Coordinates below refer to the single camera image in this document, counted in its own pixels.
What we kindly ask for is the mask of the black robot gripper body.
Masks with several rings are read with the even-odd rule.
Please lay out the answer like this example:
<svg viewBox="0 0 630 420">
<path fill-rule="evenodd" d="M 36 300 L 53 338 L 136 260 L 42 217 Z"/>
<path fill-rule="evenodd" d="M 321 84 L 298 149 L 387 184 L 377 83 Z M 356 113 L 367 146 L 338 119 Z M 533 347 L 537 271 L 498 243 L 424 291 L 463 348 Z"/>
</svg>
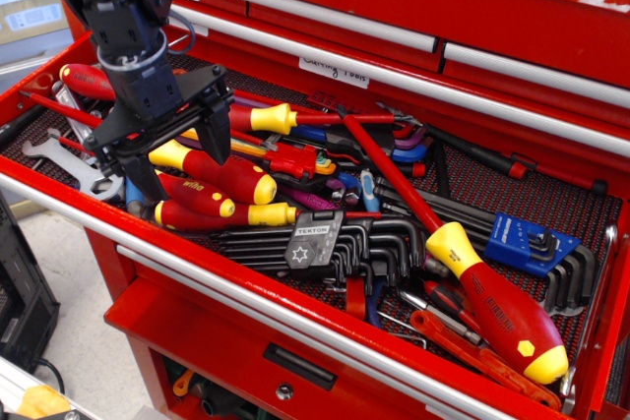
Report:
<svg viewBox="0 0 630 420">
<path fill-rule="evenodd" d="M 116 100 L 111 112 L 86 138 L 85 148 L 100 150 L 113 168 L 117 150 L 149 153 L 199 122 L 206 106 L 233 102 L 225 83 L 226 68 L 213 64 L 177 75 L 169 62 L 167 40 L 160 31 L 151 49 L 132 48 L 92 34 L 96 57 Z"/>
</svg>

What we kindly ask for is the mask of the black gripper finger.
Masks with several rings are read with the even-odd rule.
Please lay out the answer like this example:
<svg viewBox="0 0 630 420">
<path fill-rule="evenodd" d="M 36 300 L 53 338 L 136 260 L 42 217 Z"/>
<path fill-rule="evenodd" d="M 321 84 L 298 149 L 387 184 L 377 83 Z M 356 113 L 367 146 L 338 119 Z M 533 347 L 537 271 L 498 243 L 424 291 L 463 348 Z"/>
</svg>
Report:
<svg viewBox="0 0 630 420">
<path fill-rule="evenodd" d="M 167 199 L 167 193 L 146 153 L 117 150 L 115 156 L 122 167 L 123 174 L 147 199 L 151 202 Z"/>
<path fill-rule="evenodd" d="M 202 150 L 217 164 L 224 165 L 230 154 L 229 105 L 218 100 L 206 106 L 195 125 Z"/>
</svg>

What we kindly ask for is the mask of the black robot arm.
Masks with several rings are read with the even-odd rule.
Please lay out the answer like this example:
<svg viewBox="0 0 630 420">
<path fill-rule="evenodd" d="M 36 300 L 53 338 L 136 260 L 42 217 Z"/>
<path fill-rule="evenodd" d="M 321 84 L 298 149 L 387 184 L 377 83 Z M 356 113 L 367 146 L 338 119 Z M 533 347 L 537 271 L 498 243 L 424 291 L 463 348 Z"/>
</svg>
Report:
<svg viewBox="0 0 630 420">
<path fill-rule="evenodd" d="M 151 151 L 196 130 L 218 164 L 230 155 L 232 94 L 225 67 L 177 75 L 163 30 L 172 0 L 65 0 L 92 34 L 97 61 L 115 93 L 105 120 L 87 137 L 104 175 L 127 176 L 153 200 L 165 199 L 149 160 Z"/>
</svg>

